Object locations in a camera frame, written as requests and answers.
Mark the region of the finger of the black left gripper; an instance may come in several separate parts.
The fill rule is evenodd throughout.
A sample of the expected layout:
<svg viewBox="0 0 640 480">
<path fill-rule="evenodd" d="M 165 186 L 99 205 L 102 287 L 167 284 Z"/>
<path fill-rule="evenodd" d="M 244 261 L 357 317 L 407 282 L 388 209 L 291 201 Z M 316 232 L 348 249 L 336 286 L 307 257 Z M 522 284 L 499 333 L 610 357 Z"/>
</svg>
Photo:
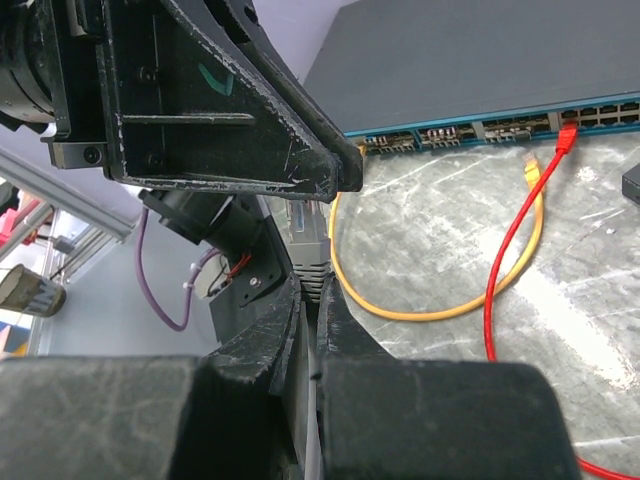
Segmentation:
<svg viewBox="0 0 640 480">
<path fill-rule="evenodd" d="M 164 190 L 329 202 L 357 147 L 297 81 L 249 1 L 106 1 L 108 176 Z"/>
</svg>

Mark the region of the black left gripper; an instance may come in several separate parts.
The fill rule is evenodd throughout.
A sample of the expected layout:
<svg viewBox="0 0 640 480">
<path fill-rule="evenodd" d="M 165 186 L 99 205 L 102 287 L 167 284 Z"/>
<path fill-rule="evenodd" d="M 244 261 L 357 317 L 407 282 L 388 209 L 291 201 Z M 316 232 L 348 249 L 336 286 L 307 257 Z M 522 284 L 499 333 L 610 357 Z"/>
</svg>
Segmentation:
<svg viewBox="0 0 640 480">
<path fill-rule="evenodd" d="M 61 170 L 100 167 L 109 157 L 97 47 L 104 1 L 1 4 L 1 124 L 42 135 Z"/>
</svg>

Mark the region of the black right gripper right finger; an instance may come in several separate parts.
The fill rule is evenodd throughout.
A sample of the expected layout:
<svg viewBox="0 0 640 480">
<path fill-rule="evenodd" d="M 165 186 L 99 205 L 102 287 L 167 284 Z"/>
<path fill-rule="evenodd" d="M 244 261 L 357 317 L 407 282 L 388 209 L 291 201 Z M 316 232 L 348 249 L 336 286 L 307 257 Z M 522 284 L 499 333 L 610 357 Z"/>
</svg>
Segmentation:
<svg viewBox="0 0 640 480">
<path fill-rule="evenodd" d="M 328 479 L 576 479 L 550 383 L 523 363 L 402 360 L 352 316 L 336 278 L 318 317 Z"/>
</svg>

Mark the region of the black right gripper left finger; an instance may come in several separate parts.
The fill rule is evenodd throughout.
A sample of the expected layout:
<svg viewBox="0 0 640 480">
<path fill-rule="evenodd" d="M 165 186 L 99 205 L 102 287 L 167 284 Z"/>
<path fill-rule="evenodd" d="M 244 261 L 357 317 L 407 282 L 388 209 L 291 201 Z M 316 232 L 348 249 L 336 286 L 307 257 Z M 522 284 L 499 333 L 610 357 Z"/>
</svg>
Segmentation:
<svg viewBox="0 0 640 480">
<path fill-rule="evenodd" d="M 27 357 L 1 364 L 5 479 L 298 479 L 281 399 L 301 312 L 282 283 L 204 356 Z"/>
</svg>

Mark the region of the small black network switch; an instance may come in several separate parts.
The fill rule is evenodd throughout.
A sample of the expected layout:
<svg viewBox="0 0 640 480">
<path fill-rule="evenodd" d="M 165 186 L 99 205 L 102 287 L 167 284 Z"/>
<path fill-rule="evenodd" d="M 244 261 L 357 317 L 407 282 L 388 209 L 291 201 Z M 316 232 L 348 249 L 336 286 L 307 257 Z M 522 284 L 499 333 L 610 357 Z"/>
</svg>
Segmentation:
<svg viewBox="0 0 640 480">
<path fill-rule="evenodd" d="M 636 164 L 622 175 L 621 193 L 627 200 L 640 205 L 640 164 Z"/>
</svg>

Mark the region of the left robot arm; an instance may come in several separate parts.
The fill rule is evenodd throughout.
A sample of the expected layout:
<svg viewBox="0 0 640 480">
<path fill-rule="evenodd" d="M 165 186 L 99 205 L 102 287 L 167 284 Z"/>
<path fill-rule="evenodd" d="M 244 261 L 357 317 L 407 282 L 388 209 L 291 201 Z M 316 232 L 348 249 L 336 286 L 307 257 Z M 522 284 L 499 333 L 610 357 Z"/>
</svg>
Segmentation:
<svg viewBox="0 0 640 480">
<path fill-rule="evenodd" d="M 5 1 L 1 123 L 58 169 L 138 187 L 193 243 L 248 248 L 259 197 L 328 203 L 363 179 L 250 1 Z"/>
</svg>

